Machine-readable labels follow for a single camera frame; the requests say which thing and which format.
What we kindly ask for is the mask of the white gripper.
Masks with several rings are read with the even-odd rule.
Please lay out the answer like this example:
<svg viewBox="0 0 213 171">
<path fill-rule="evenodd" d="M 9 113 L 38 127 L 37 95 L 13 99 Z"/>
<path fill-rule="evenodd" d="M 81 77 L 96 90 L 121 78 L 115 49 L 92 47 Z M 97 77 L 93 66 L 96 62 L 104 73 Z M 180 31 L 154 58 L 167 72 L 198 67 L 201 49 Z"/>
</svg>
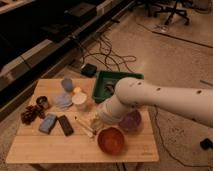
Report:
<svg viewBox="0 0 213 171">
<path fill-rule="evenodd" d="M 89 125 L 93 130 L 99 130 L 105 125 L 115 125 L 117 120 L 107 113 L 105 106 L 100 105 L 89 119 Z"/>
</svg>

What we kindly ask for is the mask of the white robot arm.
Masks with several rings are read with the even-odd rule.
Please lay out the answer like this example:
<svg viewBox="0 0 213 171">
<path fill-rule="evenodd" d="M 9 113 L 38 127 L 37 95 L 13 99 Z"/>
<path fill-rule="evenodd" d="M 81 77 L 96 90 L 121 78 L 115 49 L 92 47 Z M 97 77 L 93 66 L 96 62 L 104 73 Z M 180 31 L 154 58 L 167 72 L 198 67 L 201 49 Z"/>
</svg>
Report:
<svg viewBox="0 0 213 171">
<path fill-rule="evenodd" d="M 120 79 L 96 111 L 103 123 L 115 125 L 141 106 L 157 106 L 213 128 L 213 89 L 165 87 L 133 77 Z"/>
</svg>

